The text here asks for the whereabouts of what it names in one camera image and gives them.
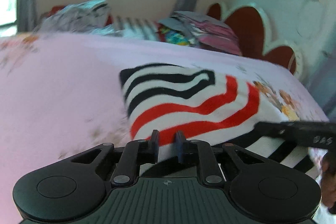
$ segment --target striped cloth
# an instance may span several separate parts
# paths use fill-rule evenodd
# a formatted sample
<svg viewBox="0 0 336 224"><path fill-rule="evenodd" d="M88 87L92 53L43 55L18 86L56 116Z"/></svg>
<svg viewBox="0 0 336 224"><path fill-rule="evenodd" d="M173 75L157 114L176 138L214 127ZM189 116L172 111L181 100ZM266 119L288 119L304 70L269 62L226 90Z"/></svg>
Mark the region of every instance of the striped cloth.
<svg viewBox="0 0 336 224"><path fill-rule="evenodd" d="M160 41L157 35L157 24L154 21L117 16L114 19L114 25L116 30L123 30L124 37Z"/></svg>
<svg viewBox="0 0 336 224"><path fill-rule="evenodd" d="M160 131L159 163L147 174L161 176L181 168L177 164L174 134L211 145L230 141L288 167L317 176L307 149L252 130L259 121L288 120L254 84L212 70L170 64L147 64L120 72L132 139L149 139Z"/></svg>

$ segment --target pink bedsheet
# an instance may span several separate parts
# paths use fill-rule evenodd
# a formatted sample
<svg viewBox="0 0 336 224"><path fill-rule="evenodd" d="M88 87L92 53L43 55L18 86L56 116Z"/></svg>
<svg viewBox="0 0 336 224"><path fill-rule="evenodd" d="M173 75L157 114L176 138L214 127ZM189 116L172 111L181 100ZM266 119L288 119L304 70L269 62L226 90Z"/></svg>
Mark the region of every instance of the pink bedsheet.
<svg viewBox="0 0 336 224"><path fill-rule="evenodd" d="M255 82L275 107L280 103L284 119L327 121L297 79L264 61L94 35L1 38L0 223L21 220L11 192L24 174L103 142L123 146L130 140L118 74L150 62L231 74ZM286 104L288 95L292 103Z"/></svg>

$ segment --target silver screw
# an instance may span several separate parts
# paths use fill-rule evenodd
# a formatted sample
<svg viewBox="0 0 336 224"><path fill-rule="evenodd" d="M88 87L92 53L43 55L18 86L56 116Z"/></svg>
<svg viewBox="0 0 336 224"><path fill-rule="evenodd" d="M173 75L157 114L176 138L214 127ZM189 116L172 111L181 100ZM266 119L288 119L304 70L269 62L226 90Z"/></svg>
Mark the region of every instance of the silver screw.
<svg viewBox="0 0 336 224"><path fill-rule="evenodd" d="M128 176L125 176L125 175L118 175L118 176L114 177L114 179L113 179L113 181L115 183L119 183L119 184L129 182L129 180L130 180L130 178Z"/></svg>
<svg viewBox="0 0 336 224"><path fill-rule="evenodd" d="M205 180L209 183L220 183L222 181L222 178L220 176L212 175L207 176Z"/></svg>

